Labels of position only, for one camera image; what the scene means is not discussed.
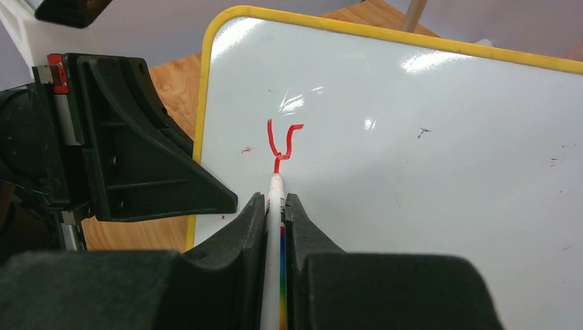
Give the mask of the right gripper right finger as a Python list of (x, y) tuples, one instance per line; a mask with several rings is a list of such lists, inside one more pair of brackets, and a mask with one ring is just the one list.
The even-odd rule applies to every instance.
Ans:
[(468, 260), (346, 252), (285, 200), (292, 329), (501, 329), (483, 277)]

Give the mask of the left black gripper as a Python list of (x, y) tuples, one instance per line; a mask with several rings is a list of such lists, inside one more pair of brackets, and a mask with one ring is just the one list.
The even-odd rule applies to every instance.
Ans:
[(136, 222), (232, 214), (237, 195), (193, 159), (194, 143), (168, 114), (141, 58), (76, 59), (89, 148), (74, 125), (63, 54), (32, 68), (32, 104), (45, 205), (66, 225), (93, 215)]

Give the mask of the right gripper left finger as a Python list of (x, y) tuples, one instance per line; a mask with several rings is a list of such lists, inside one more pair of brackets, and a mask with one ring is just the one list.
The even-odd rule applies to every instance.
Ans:
[(29, 252), (1, 268), (2, 329), (257, 329), (265, 198), (168, 250)]

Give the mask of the white red marker pen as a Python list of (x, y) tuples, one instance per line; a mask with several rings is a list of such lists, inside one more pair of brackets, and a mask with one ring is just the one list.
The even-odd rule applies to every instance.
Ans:
[(287, 270), (285, 191), (283, 178), (274, 173), (267, 194), (265, 271), (261, 329), (287, 328)]

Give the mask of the yellow framed whiteboard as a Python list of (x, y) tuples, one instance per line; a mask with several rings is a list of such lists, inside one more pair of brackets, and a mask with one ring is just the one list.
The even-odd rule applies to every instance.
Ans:
[(582, 63), (240, 5), (203, 40), (195, 154), (340, 247), (462, 256), (508, 329), (582, 328)]

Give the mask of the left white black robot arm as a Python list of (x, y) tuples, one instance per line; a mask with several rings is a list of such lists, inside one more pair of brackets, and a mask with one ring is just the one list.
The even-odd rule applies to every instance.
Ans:
[(81, 223), (232, 214), (142, 58), (50, 54), (1, 92), (1, 259), (83, 250)]

